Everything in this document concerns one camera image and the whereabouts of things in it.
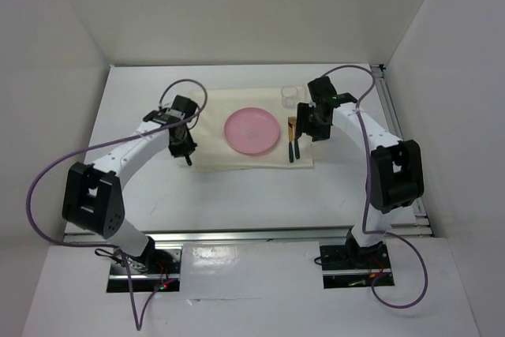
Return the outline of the gold spoon green handle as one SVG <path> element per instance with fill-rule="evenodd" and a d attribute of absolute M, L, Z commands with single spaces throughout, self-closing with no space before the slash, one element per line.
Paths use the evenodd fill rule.
<path fill-rule="evenodd" d="M 299 148 L 299 143 L 296 135 L 296 125 L 297 125 L 297 118 L 294 116 L 288 117 L 288 124 L 290 127 L 290 132 L 291 132 L 291 144 L 293 145 L 294 149 L 294 158 L 295 159 L 300 159 L 301 158 L 301 153 L 300 153 L 300 148 Z"/>

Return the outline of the gold knife green handle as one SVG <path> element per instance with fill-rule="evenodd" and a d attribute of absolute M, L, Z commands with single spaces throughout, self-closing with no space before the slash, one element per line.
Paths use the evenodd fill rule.
<path fill-rule="evenodd" d="M 294 146 L 293 146 L 293 141 L 294 141 L 294 124 L 292 123 L 292 117 L 288 117 L 288 153 L 289 153 L 289 162 L 293 163 L 294 162 Z"/>

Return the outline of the clear drinking glass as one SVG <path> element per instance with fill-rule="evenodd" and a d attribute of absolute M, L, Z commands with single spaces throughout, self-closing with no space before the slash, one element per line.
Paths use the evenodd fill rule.
<path fill-rule="evenodd" d="M 286 109 L 294 109 L 299 100 L 297 87 L 287 85 L 281 88 L 281 104 Z"/>

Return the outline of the pink plate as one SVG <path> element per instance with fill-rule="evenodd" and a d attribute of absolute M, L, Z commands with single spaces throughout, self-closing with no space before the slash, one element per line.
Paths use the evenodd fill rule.
<path fill-rule="evenodd" d="M 244 155 L 261 155 L 271 150 L 277 143 L 280 132 L 277 119 L 258 107 L 236 110 L 223 126 L 227 144 Z"/>

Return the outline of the cream cloth placemat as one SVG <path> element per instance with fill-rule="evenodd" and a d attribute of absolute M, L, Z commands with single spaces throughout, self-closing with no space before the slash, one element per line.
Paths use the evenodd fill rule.
<path fill-rule="evenodd" d="M 243 108 L 259 108 L 269 112 L 279 125 L 279 136 L 272 147 L 257 154 L 234 150 L 225 138 L 226 120 Z M 191 131 L 197 143 L 193 166 L 198 171 L 238 170 L 252 168 L 306 169 L 313 167 L 311 140 L 298 140 L 300 158 L 289 161 L 288 118 L 294 109 L 282 105 L 280 87 L 227 88 L 208 90 L 208 101 L 198 123 Z"/>

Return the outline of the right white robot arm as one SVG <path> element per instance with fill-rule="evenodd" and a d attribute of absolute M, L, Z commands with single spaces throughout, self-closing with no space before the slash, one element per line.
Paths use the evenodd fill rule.
<path fill-rule="evenodd" d="M 338 258 L 351 268 L 364 268 L 377 258 L 384 232 L 399 213 L 424 193 L 421 149 L 414 140 L 402 140 L 360 110 L 350 93 L 338 94 L 328 77 L 308 83 L 310 103 L 297 105 L 294 138 L 313 142 L 331 138 L 333 129 L 344 132 L 365 154 L 367 212 L 349 230 Z"/>

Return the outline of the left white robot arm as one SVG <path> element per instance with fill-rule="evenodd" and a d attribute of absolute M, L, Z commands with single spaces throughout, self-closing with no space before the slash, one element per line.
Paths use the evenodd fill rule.
<path fill-rule="evenodd" d="M 125 217 L 123 189 L 139 169 L 165 148 L 174 158 L 192 164 L 190 155 L 195 152 L 196 143 L 189 127 L 181 124 L 161 132 L 158 128 L 190 118 L 198 110 L 197 103 L 177 95 L 169 107 L 153 110 L 143 118 L 133 140 L 92 163 L 73 164 L 65 186 L 63 219 L 119 248 L 126 254 L 129 266 L 139 273 L 172 268 L 174 257 L 157 249 L 154 240 Z"/>

